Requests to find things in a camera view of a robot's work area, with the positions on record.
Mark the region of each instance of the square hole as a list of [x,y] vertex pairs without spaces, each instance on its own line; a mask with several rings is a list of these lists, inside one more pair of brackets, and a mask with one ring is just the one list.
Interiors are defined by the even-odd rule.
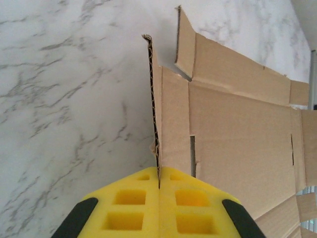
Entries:
[[208,215],[176,215],[177,231],[181,234],[218,234],[212,217]]
[[142,230],[144,214],[141,212],[109,212],[105,230]]
[[144,190],[126,189],[121,190],[115,196],[114,204],[121,205],[144,205],[146,192]]
[[182,189],[175,192],[177,206],[207,207],[209,200],[201,190]]
[[150,180],[149,175],[142,175],[141,177],[138,177],[138,180]]

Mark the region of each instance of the cardboard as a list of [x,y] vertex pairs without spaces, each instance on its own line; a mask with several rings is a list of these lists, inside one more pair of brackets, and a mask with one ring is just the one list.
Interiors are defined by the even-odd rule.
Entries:
[[290,104],[308,105],[309,84],[291,80]]
[[303,194],[296,197],[300,222],[304,222],[317,217],[316,195],[315,193]]
[[158,170],[174,167],[231,193],[267,237],[304,237],[299,222],[317,217],[306,209],[316,204],[296,192],[317,184],[317,112],[290,104],[307,105],[308,84],[205,38],[178,13],[175,64],[190,82],[149,50]]

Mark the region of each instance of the marble surface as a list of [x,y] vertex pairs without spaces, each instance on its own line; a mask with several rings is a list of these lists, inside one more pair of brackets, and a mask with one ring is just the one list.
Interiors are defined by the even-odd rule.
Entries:
[[147,44],[195,30],[308,82],[289,0],[0,1],[0,238],[50,237],[86,193],[154,166]]

